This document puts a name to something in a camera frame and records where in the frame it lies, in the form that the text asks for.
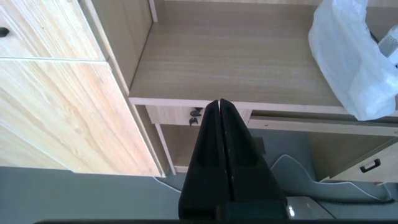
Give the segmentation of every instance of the white plastic bag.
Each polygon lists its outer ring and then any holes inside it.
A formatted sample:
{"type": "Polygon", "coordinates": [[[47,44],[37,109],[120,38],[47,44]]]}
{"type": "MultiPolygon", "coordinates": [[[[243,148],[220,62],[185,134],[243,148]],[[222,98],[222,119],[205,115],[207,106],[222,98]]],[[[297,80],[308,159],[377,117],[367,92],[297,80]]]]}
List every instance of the white plastic bag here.
{"type": "Polygon", "coordinates": [[[324,0],[308,35],[312,55],[336,97],[360,121],[396,110],[398,69],[365,23],[367,0],[324,0]]]}

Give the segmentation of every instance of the wood grain surface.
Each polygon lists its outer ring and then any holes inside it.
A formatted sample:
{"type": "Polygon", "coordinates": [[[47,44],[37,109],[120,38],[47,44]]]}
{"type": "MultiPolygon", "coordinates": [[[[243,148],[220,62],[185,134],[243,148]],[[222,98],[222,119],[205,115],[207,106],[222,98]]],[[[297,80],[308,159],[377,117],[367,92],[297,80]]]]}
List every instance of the wood grain surface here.
{"type": "Polygon", "coordinates": [[[2,0],[0,27],[0,57],[105,61],[78,1],[2,0]]]}
{"type": "Polygon", "coordinates": [[[0,166],[66,169],[3,125],[0,125],[0,166]]]}
{"type": "MultiPolygon", "coordinates": [[[[308,44],[315,6],[165,2],[157,8],[130,97],[264,103],[279,111],[345,111],[308,44]]],[[[398,9],[369,8],[383,36],[398,9]]]]}
{"type": "MultiPolygon", "coordinates": [[[[192,118],[190,115],[191,111],[195,110],[195,107],[189,106],[146,106],[150,120],[154,124],[174,124],[174,125],[189,125],[189,119],[192,118]]],[[[204,108],[201,111],[202,116],[198,116],[198,124],[194,126],[200,126],[203,118],[204,108]]],[[[236,109],[241,115],[241,118],[245,124],[249,122],[251,110],[236,109]]]]}
{"type": "Polygon", "coordinates": [[[278,118],[252,116],[248,128],[316,133],[364,134],[398,136],[398,124],[360,121],[329,121],[325,119],[278,118]]]}
{"type": "Polygon", "coordinates": [[[95,8],[98,21],[93,21],[95,24],[91,26],[103,29],[106,37],[102,39],[106,38],[109,45],[104,47],[111,60],[115,59],[114,64],[120,69],[129,88],[152,25],[148,1],[86,0],[81,4],[95,8]]]}
{"type": "Polygon", "coordinates": [[[0,61],[0,123],[74,172],[160,172],[106,62],[0,61]]]}

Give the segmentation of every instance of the light wood panel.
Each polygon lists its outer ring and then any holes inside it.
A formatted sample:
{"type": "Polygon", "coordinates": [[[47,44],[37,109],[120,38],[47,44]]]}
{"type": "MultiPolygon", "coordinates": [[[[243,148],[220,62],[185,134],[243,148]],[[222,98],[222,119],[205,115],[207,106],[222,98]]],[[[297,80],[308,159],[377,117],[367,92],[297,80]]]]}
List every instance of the light wood panel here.
{"type": "Polygon", "coordinates": [[[93,18],[90,25],[98,30],[110,60],[120,69],[128,94],[152,25],[148,1],[85,0],[81,5],[85,14],[93,18]]]}
{"type": "Polygon", "coordinates": [[[358,158],[394,139],[389,136],[309,133],[312,157],[319,181],[351,168],[358,158]]]}
{"type": "Polygon", "coordinates": [[[157,127],[151,123],[145,106],[132,105],[129,102],[127,102],[127,104],[131,109],[133,118],[137,122],[139,131],[142,134],[144,142],[149,148],[149,152],[152,158],[154,158],[162,177],[166,177],[169,173],[170,165],[157,127]]]}
{"type": "Polygon", "coordinates": [[[398,138],[395,138],[363,157],[360,157],[353,167],[334,176],[333,180],[353,180],[372,182],[398,182],[398,138]],[[381,165],[365,173],[360,167],[374,165],[379,159],[381,165]]]}
{"type": "MultiPolygon", "coordinates": [[[[263,110],[346,113],[308,45],[314,10],[165,2],[157,9],[159,22],[152,25],[130,97],[225,98],[259,104],[248,106],[263,104],[263,110]]],[[[382,36],[398,21],[398,9],[369,8],[368,21],[382,36]]]]}
{"type": "Polygon", "coordinates": [[[0,57],[105,58],[78,1],[2,0],[0,57]]]}
{"type": "Polygon", "coordinates": [[[74,172],[160,172],[106,62],[0,61],[0,123],[74,172]]]}
{"type": "Polygon", "coordinates": [[[176,172],[186,172],[197,137],[199,127],[161,125],[167,149],[176,172]]]}
{"type": "Polygon", "coordinates": [[[169,149],[169,145],[167,145],[166,139],[163,134],[162,126],[160,124],[155,124],[155,127],[156,127],[156,131],[160,137],[160,141],[162,142],[164,152],[166,153],[167,161],[169,162],[169,165],[170,165],[170,170],[175,175],[176,171],[175,171],[174,163],[173,163],[173,159],[175,158],[175,153],[174,153],[175,146],[170,145],[170,149],[169,149]]]}
{"type": "Polygon", "coordinates": [[[398,136],[398,124],[359,121],[328,121],[322,119],[275,118],[252,116],[248,128],[318,133],[398,136]]]}
{"type": "MultiPolygon", "coordinates": [[[[175,125],[189,125],[189,119],[192,118],[190,115],[191,111],[194,111],[194,107],[187,106],[146,106],[150,120],[154,124],[175,124],[175,125]]],[[[241,118],[245,124],[249,122],[251,110],[236,109],[241,115],[241,118]]],[[[200,126],[203,118],[205,108],[202,109],[202,116],[197,117],[198,124],[193,126],[200,126]]]]}
{"type": "Polygon", "coordinates": [[[147,3],[124,0],[84,0],[79,3],[101,48],[109,57],[109,65],[142,134],[143,141],[149,148],[161,176],[164,176],[169,170],[169,164],[155,127],[150,122],[145,107],[130,103],[127,98],[141,55],[140,50],[150,29],[147,3]]]}
{"type": "Polygon", "coordinates": [[[0,166],[66,169],[3,125],[0,125],[0,166]]]}
{"type": "MultiPolygon", "coordinates": [[[[165,1],[189,1],[189,2],[236,2],[236,3],[268,3],[268,4],[296,4],[319,5],[322,0],[165,0],[165,1]]],[[[374,7],[398,7],[396,0],[369,0],[368,6],[374,7]]]]}

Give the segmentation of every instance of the drawer handle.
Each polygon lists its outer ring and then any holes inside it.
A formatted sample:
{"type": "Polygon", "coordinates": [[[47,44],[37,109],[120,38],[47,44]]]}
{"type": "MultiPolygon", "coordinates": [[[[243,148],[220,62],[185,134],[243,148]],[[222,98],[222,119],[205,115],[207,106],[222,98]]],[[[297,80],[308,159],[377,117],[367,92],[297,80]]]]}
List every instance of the drawer handle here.
{"type": "Polygon", "coordinates": [[[5,37],[10,33],[10,31],[5,27],[0,27],[0,37],[5,37]]]}
{"type": "Polygon", "coordinates": [[[191,118],[191,119],[189,119],[189,126],[192,126],[193,124],[199,124],[197,118],[191,118]]]}
{"type": "Polygon", "coordinates": [[[367,169],[365,168],[365,166],[361,166],[360,169],[361,169],[362,173],[366,173],[367,171],[373,170],[374,168],[379,167],[380,165],[381,165],[380,159],[375,159],[373,166],[371,166],[367,169]]]}

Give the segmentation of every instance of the black object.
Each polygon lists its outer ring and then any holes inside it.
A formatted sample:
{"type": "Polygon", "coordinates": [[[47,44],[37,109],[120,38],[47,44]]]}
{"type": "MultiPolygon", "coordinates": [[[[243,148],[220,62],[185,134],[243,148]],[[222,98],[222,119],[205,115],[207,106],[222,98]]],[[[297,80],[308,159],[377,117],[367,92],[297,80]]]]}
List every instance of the black object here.
{"type": "Polygon", "coordinates": [[[178,203],[181,220],[288,219],[287,199],[235,106],[210,103],[178,203]]]}
{"type": "Polygon", "coordinates": [[[203,108],[195,108],[194,111],[191,111],[190,115],[193,116],[193,117],[201,116],[200,111],[201,111],[202,109],[203,109],[203,108]]]}
{"type": "Polygon", "coordinates": [[[198,124],[198,120],[197,118],[191,118],[189,119],[189,126],[192,126],[193,124],[198,124]]]}
{"type": "Polygon", "coordinates": [[[10,31],[5,27],[0,27],[0,37],[5,37],[10,33],[10,31]]]}
{"type": "Polygon", "coordinates": [[[379,167],[381,165],[380,159],[375,159],[374,160],[374,165],[369,167],[369,168],[365,168],[365,166],[361,166],[360,169],[362,171],[362,173],[366,173],[367,171],[373,170],[376,167],[379,167]]]}
{"type": "Polygon", "coordinates": [[[190,115],[193,117],[201,116],[200,111],[197,111],[197,110],[191,111],[190,115]]]}

